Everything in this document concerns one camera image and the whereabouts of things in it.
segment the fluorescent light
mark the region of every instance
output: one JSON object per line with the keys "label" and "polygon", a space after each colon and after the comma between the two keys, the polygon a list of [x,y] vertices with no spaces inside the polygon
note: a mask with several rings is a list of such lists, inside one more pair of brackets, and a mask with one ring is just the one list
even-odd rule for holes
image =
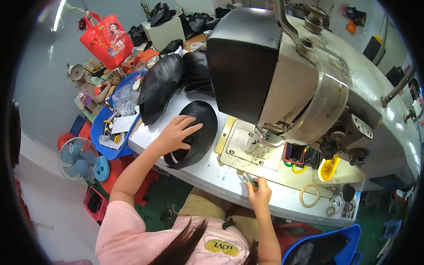
{"label": "fluorescent light", "polygon": [[57,9],[56,19],[54,20],[53,31],[57,30],[57,24],[59,24],[60,14],[62,14],[63,5],[66,0],[61,0],[59,4],[59,8]]}

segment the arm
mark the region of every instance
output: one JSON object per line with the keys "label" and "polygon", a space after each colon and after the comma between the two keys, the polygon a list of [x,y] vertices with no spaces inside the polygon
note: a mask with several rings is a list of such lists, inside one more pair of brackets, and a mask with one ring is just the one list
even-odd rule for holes
{"label": "arm", "polygon": [[182,140],[202,128],[201,123],[186,128],[195,120],[186,115],[173,118],[157,139],[121,173],[110,192],[109,202],[124,201],[134,206],[134,195],[156,161],[177,149],[190,149]]}
{"label": "arm", "polygon": [[255,211],[259,227],[258,258],[260,265],[280,265],[281,248],[272,226],[268,205],[271,199],[271,189],[265,178],[254,179],[259,189],[253,191],[252,185],[245,182],[250,205]]}

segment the sewing machine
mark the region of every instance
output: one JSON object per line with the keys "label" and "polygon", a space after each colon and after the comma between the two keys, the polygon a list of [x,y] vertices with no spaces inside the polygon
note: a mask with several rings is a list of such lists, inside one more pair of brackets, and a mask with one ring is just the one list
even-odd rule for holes
{"label": "sewing machine", "polygon": [[[217,25],[208,65],[218,108],[230,115],[215,147],[219,163],[298,190],[315,183],[326,198],[334,193],[325,188],[346,183],[363,191],[415,182],[421,143],[407,107],[397,95],[382,100],[391,83],[323,30],[322,17],[319,9],[286,17],[277,1],[276,12],[237,8]],[[323,159],[340,157],[333,178],[284,166],[286,143],[292,153],[312,147]]]}

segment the white box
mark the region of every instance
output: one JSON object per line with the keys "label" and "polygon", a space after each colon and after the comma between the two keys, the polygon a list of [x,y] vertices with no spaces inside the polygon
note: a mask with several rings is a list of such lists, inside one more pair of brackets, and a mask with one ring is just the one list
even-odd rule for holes
{"label": "white box", "polygon": [[143,26],[147,39],[152,41],[158,51],[165,49],[173,40],[182,39],[183,42],[186,41],[183,27],[181,26],[181,20],[178,16],[153,28],[150,27],[150,22],[144,22],[141,25]]}

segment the blue stool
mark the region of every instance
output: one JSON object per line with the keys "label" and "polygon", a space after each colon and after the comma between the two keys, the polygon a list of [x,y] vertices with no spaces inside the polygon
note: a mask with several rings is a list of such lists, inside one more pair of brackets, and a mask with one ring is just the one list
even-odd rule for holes
{"label": "blue stool", "polygon": [[[385,240],[385,239],[389,239],[389,238],[396,236],[397,233],[399,232],[400,225],[402,225],[402,220],[398,220],[398,221],[392,220],[392,221],[389,221],[389,222],[385,222],[384,226],[386,227],[386,232],[384,232],[384,235],[382,237],[380,237],[380,240]],[[393,232],[391,234],[387,234],[389,232],[389,228],[392,227],[392,226],[396,226],[395,232]]]}

